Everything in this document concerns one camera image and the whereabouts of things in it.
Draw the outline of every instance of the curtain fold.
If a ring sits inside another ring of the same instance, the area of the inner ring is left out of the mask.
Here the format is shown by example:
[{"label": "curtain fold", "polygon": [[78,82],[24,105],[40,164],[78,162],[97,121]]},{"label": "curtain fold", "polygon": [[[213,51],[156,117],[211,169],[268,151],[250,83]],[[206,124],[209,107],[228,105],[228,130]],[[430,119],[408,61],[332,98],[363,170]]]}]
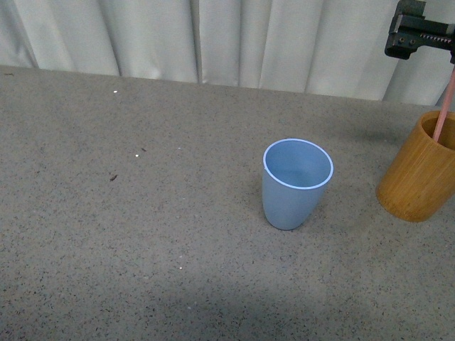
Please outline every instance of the curtain fold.
[{"label": "curtain fold", "polygon": [[[397,0],[3,0],[0,64],[434,105],[449,51],[384,54]],[[425,16],[455,21],[455,1]]]}]

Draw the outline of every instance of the wooden cup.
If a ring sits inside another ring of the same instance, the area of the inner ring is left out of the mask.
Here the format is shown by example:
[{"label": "wooden cup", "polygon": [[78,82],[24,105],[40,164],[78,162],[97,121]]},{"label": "wooden cup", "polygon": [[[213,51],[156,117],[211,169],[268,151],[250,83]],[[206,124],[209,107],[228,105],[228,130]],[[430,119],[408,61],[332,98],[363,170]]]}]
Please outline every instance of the wooden cup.
[{"label": "wooden cup", "polygon": [[455,193],[455,113],[432,139],[439,112],[423,114],[376,189],[381,205],[409,222],[430,218]]}]

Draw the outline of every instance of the cup rim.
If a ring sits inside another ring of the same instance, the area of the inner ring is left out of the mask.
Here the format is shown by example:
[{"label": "cup rim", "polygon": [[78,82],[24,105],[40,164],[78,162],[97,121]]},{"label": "cup rim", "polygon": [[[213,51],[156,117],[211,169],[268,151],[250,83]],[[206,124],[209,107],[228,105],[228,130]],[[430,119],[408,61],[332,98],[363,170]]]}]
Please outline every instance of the cup rim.
[{"label": "cup rim", "polygon": [[[327,178],[324,181],[322,181],[322,182],[320,182],[320,183],[318,183],[317,185],[314,185],[314,186],[299,187],[299,186],[293,186],[293,185],[290,185],[288,183],[285,183],[285,182],[281,181],[280,179],[278,179],[275,175],[273,175],[272,172],[270,171],[269,167],[267,166],[267,162],[265,162],[265,158],[267,157],[267,153],[269,152],[269,150],[271,148],[273,148],[277,144],[281,144],[281,143],[287,142],[287,141],[298,141],[298,142],[302,142],[304,144],[310,144],[313,147],[316,147],[317,149],[319,149],[327,157],[327,160],[330,163],[330,172],[329,172]],[[320,188],[320,187],[324,186],[325,184],[327,184],[330,181],[330,179],[332,178],[332,175],[333,175],[333,161],[332,161],[331,157],[329,156],[329,154],[325,150],[323,150],[320,146],[318,146],[317,144],[314,144],[313,142],[310,142],[310,141],[307,141],[307,140],[302,140],[302,139],[282,139],[282,140],[278,140],[278,141],[274,142],[273,144],[268,146],[267,149],[265,150],[264,156],[262,157],[262,162],[264,164],[264,169],[267,171],[267,173],[274,180],[276,180],[278,183],[282,184],[283,186],[286,186],[288,188],[294,188],[296,190],[313,190],[313,189],[316,189],[316,188]]]}]

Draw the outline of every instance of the table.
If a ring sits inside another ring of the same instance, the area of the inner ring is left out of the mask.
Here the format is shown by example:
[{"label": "table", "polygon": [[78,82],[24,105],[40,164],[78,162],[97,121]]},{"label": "table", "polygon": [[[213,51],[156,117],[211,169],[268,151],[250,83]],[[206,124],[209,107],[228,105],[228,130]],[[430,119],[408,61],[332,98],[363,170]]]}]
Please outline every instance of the table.
[{"label": "table", "polygon": [[[375,197],[431,109],[0,67],[0,339],[453,340],[455,200]],[[291,232],[261,203],[287,137],[335,167]]]}]

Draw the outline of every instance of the cup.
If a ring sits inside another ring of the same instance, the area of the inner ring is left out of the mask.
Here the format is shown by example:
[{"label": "cup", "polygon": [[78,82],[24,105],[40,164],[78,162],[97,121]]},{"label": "cup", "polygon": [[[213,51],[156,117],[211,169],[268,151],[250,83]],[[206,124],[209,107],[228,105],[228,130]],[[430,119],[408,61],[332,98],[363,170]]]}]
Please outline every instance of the cup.
[{"label": "cup", "polygon": [[318,204],[333,175],[330,156],[319,146],[284,139],[264,152],[262,204],[277,229],[300,226]]},{"label": "cup", "polygon": [[455,114],[447,114],[436,142],[438,116],[420,117],[376,189],[381,205],[409,222],[427,220],[455,193]]}]

